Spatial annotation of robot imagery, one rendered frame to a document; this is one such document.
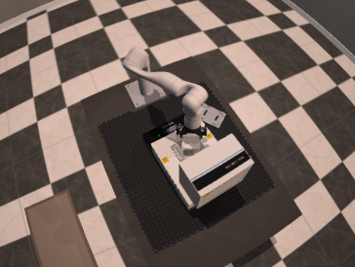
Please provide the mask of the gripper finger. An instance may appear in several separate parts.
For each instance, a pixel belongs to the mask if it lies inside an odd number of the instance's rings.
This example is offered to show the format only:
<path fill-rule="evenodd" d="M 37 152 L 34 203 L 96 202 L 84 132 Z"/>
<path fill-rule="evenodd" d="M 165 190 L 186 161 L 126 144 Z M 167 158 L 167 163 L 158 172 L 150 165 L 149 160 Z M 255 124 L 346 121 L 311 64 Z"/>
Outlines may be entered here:
<path fill-rule="evenodd" d="M 204 136 L 207 135 L 207 126 L 205 127 L 201 127 L 201 130 L 200 132 L 196 132 L 195 134 L 199 135 L 199 139 L 201 139 Z"/>
<path fill-rule="evenodd" d="M 189 134 L 189 132 L 182 130 L 182 128 L 183 128 L 183 126 L 180 126 L 179 124 L 177 124 L 177 134 L 180 134 L 181 139 L 184 134 Z"/>

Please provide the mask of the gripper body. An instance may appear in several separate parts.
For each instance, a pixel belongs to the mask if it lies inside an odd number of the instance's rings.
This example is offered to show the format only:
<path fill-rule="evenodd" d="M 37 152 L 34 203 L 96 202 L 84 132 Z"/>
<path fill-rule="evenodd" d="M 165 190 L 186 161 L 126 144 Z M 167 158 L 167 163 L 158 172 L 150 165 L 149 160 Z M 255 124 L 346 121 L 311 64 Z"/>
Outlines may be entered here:
<path fill-rule="evenodd" d="M 195 129 L 195 130 L 191 130 L 191 129 L 189 129 L 189 128 L 187 128 L 185 125 L 183 125 L 183 128 L 182 128 L 184 131 L 186 131 L 186 132 L 194 132 L 194 133 L 196 133 L 196 132 L 200 132 L 201 131 L 201 126 L 198 128 L 198 129 Z M 190 134 L 194 134 L 194 133 L 190 133 Z"/>

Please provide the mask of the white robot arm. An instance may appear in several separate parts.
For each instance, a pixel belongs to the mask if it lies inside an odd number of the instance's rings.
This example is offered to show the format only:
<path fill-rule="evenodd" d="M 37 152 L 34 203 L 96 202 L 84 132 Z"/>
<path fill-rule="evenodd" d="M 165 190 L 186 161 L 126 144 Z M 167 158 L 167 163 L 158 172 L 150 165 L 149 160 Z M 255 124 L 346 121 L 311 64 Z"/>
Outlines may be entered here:
<path fill-rule="evenodd" d="M 191 130 L 201 126 L 203 108 L 201 105 L 208 98 L 208 93 L 203 87 L 183 81 L 169 72 L 150 72 L 149 55 L 138 47 L 130 49 L 122 66 L 137 75 L 141 95 L 153 94 L 152 83 L 174 96 L 186 94 L 181 102 L 182 111 L 185 112 L 184 124 Z M 146 69 L 143 69 L 144 67 Z M 198 106 L 200 106 L 199 109 Z M 198 110 L 197 113 L 196 110 Z"/>

